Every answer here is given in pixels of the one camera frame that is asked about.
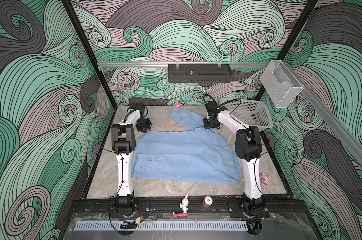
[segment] black metal frame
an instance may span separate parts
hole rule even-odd
[[[146,215],[151,216],[151,219],[161,218],[165,214],[171,214],[174,211],[179,209],[179,204],[183,197],[137,197],[137,205],[147,205],[149,204],[149,211],[146,212]],[[242,196],[213,196],[213,204],[209,208],[205,208],[202,205],[203,197],[190,196],[188,205],[189,213],[224,213],[230,214],[233,211],[229,206],[233,202],[241,203],[243,201]],[[318,239],[322,239],[322,235],[319,233],[317,225],[315,224],[309,209],[304,201],[302,200],[282,200],[276,197],[265,197],[265,207],[269,213],[286,213],[286,212],[303,212],[306,214],[308,221],[317,236]],[[75,213],[109,213],[114,211],[113,202],[110,199],[98,199],[98,200],[75,200],[73,201],[71,208],[68,212],[68,215],[65,219],[65,229],[61,229],[58,240],[63,239],[69,223],[72,219],[73,214]],[[241,220],[253,220],[253,218],[241,218]]]
[[[94,71],[97,74],[98,80],[101,82],[101,85],[104,88],[105,93],[107,94],[107,97],[111,103],[111,106],[113,107],[113,109],[116,110],[117,103],[114,100],[114,97],[109,89],[108,82],[105,79],[105,75],[98,69],[97,58],[94,55],[92,48],[90,47],[88,39],[86,38],[85,32],[81,26],[80,20],[78,19],[76,12],[74,11],[71,1],[70,0],[61,0],[61,2],[66,10],[66,13],[68,14],[70,21],[72,22],[74,30],[77,32],[78,38],[80,39],[86,54],[88,55],[90,63],[92,64]]]
[[[266,137],[266,134],[264,131],[260,132],[260,135],[261,135],[263,143],[265,144],[264,146],[266,147],[266,150],[269,152],[270,158],[273,161],[273,164],[278,172],[278,175],[279,175],[279,177],[282,181],[282,184],[284,185],[286,193],[287,193],[287,194],[280,194],[280,196],[294,198],[293,192],[291,191],[291,188],[285,177],[285,174],[283,173],[281,165],[279,164],[277,157],[274,154],[274,150],[270,147],[269,139]]]
[[[104,74],[98,68],[96,56],[94,55],[94,53],[90,47],[90,44],[83,31],[80,21],[74,11],[71,1],[70,0],[61,0],[61,1],[62,1],[62,4],[72,22],[72,24],[73,24],[75,31],[78,34],[78,37],[85,49],[85,52],[88,55],[88,58],[97,74],[97,77],[98,77],[99,81],[101,82],[101,84],[107,94],[107,97],[114,109],[113,116],[110,121],[110,123],[112,123],[113,119],[114,119],[114,115],[116,113],[116,109],[118,106],[117,106],[117,104],[113,98],[113,95],[108,87],[108,83],[107,83],[107,80],[106,80]],[[318,0],[308,0],[308,3],[306,4],[305,8],[303,9],[303,12],[301,13],[299,19],[297,20],[297,23],[295,24],[295,26],[293,28],[293,31],[289,35],[286,43],[284,44],[281,52],[279,53],[279,56],[277,58],[278,60],[283,60],[286,57],[290,48],[292,47],[295,40],[299,36],[303,26],[305,25],[310,13],[313,11],[317,2],[318,2]],[[260,100],[260,98],[262,97],[264,92],[265,92],[264,87],[261,87],[261,89],[257,93],[257,96],[255,97],[255,100]],[[107,128],[107,131],[105,133],[104,139],[102,141],[102,146],[105,145],[109,130],[110,130],[110,125]],[[274,155],[274,152],[269,147],[270,143],[267,140],[264,132],[261,132],[261,137],[262,137],[265,145],[268,145],[266,147],[266,149],[268,151],[270,151],[269,152],[270,157],[277,169],[277,172],[278,172],[278,174],[285,186],[286,192],[287,192],[287,194],[269,194],[269,195],[266,194],[266,195],[264,195],[266,208],[269,210],[269,212],[272,212],[272,213],[278,213],[280,211],[289,211],[289,210],[305,212],[317,238],[322,239],[322,236],[319,233],[318,228],[317,228],[313,218],[311,217],[311,214],[310,214],[305,202],[301,201],[301,200],[293,199],[294,197],[293,197],[292,191],[289,187],[289,184],[284,176],[281,166],[279,165],[279,163],[276,159],[276,156]],[[97,152],[96,160],[94,162],[94,165],[92,167],[92,170],[91,170],[88,180],[86,182],[85,188],[81,195],[81,199],[74,200],[71,205],[71,208],[65,219],[66,227],[65,227],[65,229],[61,229],[61,233],[59,235],[59,240],[64,237],[66,230],[68,228],[68,225],[71,221],[73,213],[90,213],[90,212],[100,213],[100,212],[109,211],[110,209],[113,208],[113,201],[110,199],[99,199],[99,200],[86,199],[86,196],[88,194],[90,185],[92,183],[95,171],[97,169],[97,165],[98,165],[100,156],[102,154],[102,150],[103,149],[100,148]],[[179,209],[179,203],[181,202],[182,198],[183,197],[136,197],[136,203],[142,204],[142,205],[149,203],[149,205],[150,205],[149,213],[151,213],[151,214],[165,214],[165,213],[171,213],[175,209]],[[190,213],[193,213],[193,212],[196,212],[196,213],[199,213],[199,212],[200,213],[229,212],[230,210],[229,210],[228,203],[230,201],[239,201],[239,202],[243,201],[243,196],[237,196],[237,195],[213,196],[212,197],[213,198],[212,207],[210,207],[209,209],[206,209],[202,205],[203,198],[204,198],[204,196],[203,197],[190,196],[188,198],[189,199],[189,206],[188,206],[189,211],[188,212],[190,212]]]
[[[318,0],[308,0],[304,9],[302,10],[301,15],[299,16],[296,24],[293,27],[292,32],[290,33],[288,39],[286,40],[285,44],[283,45],[277,60],[284,60],[286,55],[288,54],[290,48],[293,46],[294,42],[296,41],[297,37],[301,33],[303,27],[305,26],[306,21],[308,20],[311,12],[314,10]],[[260,90],[258,91],[257,95],[255,96],[254,100],[259,101],[265,92],[264,86],[261,86]]]

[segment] white plastic basket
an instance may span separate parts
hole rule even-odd
[[[260,77],[276,108],[287,108],[303,89],[298,79],[292,77],[292,71],[282,60],[271,60]]]
[[[233,98],[221,98],[220,104]],[[250,126],[257,126],[260,131],[273,127],[268,107],[264,102],[241,99],[224,105],[236,118]]]

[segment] black cable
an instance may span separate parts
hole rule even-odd
[[[121,161],[122,161],[122,163],[121,163],[121,170],[122,170],[122,180],[121,180],[121,186],[120,186],[120,188],[117,190],[117,192],[116,192],[116,194],[114,195],[114,196],[112,196],[112,197],[115,197],[115,196],[117,196],[117,194],[118,194],[118,192],[120,191],[120,189],[121,189],[121,187],[122,187],[122,183],[124,183],[125,181],[124,181],[124,157],[121,155],[121,153],[119,154],[120,156],[121,156]]]
[[[138,224],[133,221],[133,222],[129,222],[129,221],[124,221],[124,225],[121,225],[120,228],[123,230],[128,230],[128,229],[134,229],[138,226]]]
[[[122,184],[124,183],[124,161],[123,161],[123,160],[124,160],[124,157],[123,157],[121,154],[119,154],[119,155],[121,156],[121,161],[122,161],[122,164],[121,164],[122,180],[121,180],[121,186],[120,186],[120,188],[117,190],[116,194],[115,194],[114,196],[112,196],[112,195],[109,196],[109,222],[110,222],[110,225],[112,226],[112,228],[113,228],[117,233],[121,234],[121,233],[113,226],[113,224],[111,223],[111,219],[110,219],[110,214],[111,214],[110,200],[111,200],[112,197],[117,196],[118,192],[120,191],[120,189],[121,189],[121,187],[122,187]]]
[[[260,193],[263,195],[262,191],[261,191],[260,188],[258,187],[257,177],[256,177],[256,175],[255,175],[255,164],[257,163],[257,160],[258,160],[259,158],[260,158],[260,157],[256,158],[256,159],[255,159],[255,162],[254,162],[254,179],[255,179],[255,185],[257,186],[258,191],[260,191]]]
[[[110,211],[110,209],[109,209],[109,222],[110,222],[111,227],[112,227],[117,233],[121,234],[121,233],[113,226],[113,224],[111,223],[110,214],[111,214],[111,211]]]
[[[112,153],[116,153],[115,151],[110,151],[110,150],[104,148],[103,146],[100,146],[100,147],[101,147],[103,150],[105,150],[105,151],[112,152]]]
[[[266,154],[266,153],[269,153],[269,152],[271,152],[271,151],[274,151],[275,149],[272,149],[272,150],[269,150],[269,151],[267,151],[267,152],[264,152],[263,154],[261,154],[260,156],[262,156],[262,155],[264,155],[264,154]]]
[[[236,102],[236,101],[238,101],[238,100],[241,101],[240,98],[235,98],[235,99],[227,100],[226,102],[221,103],[220,105],[218,105],[218,107],[222,107],[222,106],[225,105],[225,104],[232,103],[232,102]]]
[[[233,109],[233,111],[231,111],[230,114],[231,114],[232,112],[234,112],[234,111],[241,105],[241,99],[239,99],[239,100],[240,100],[240,103],[238,103],[237,107],[236,107],[235,109]]]
[[[260,219],[260,218],[258,218],[258,219],[257,219],[257,220],[255,220],[255,221],[248,222],[247,224],[252,224],[252,223],[255,223],[255,222],[259,222],[259,221],[261,221],[261,219]]]
[[[263,144],[262,142],[259,142],[259,141],[257,141],[257,140],[255,140],[254,139],[254,137],[252,137],[252,136],[250,136],[255,142],[257,142],[257,143],[259,143],[259,144],[261,144],[261,145],[264,145],[264,146],[266,146],[266,147],[270,147],[270,148],[272,148],[272,150],[276,150],[277,148],[275,148],[275,147],[271,147],[271,146],[269,146],[269,145],[265,145],[265,144]]]
[[[149,109],[145,106],[145,108],[146,108],[146,114],[145,114],[145,116],[144,116],[144,118],[148,115],[148,113],[149,113]]]
[[[132,112],[134,112],[134,111],[136,111],[136,110],[139,110],[139,108],[134,108],[133,110],[129,111],[129,112],[125,115],[124,122],[126,122],[126,119],[128,119],[128,116],[129,116]]]
[[[210,104],[206,101],[205,96],[210,97],[210,98],[214,101],[215,106],[210,105]],[[217,102],[216,102],[215,99],[214,99],[212,96],[210,96],[209,94],[204,94],[204,95],[202,96],[202,99],[203,99],[203,101],[206,103],[206,105],[208,105],[209,107],[211,107],[211,108],[218,108]]]

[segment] swirl pattern wall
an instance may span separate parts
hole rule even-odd
[[[306,0],[72,0],[99,61],[258,61],[276,59]],[[254,98],[259,69],[234,69],[226,84],[167,82],[167,69],[104,68],[118,105],[202,105]]]
[[[0,0],[1,240],[58,238],[105,135],[113,109],[78,42],[60,0]]]
[[[285,60],[362,145],[362,0],[319,2]],[[262,100],[274,121],[266,135],[323,238],[362,239],[359,159],[303,96],[287,109]]]

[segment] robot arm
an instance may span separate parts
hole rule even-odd
[[[233,116],[213,98],[206,101],[205,107],[210,116],[203,120],[205,128],[219,128],[222,123],[236,135],[235,152],[241,159],[245,179],[243,208],[247,215],[253,215],[265,205],[259,177],[258,158],[262,152],[260,131],[256,126],[249,126]]]
[[[133,152],[136,149],[134,125],[138,131],[150,130],[150,120],[143,117],[145,106],[138,105],[128,108],[124,122],[111,126],[111,144],[118,161],[118,191],[115,206],[118,208],[134,209],[134,192],[131,183],[131,164]]]
[[[249,199],[259,199],[260,175],[257,158],[262,151],[260,132],[257,127],[251,127],[231,115],[228,110],[218,113],[218,122],[228,127],[235,135],[235,152],[241,158],[245,177],[244,193]]]

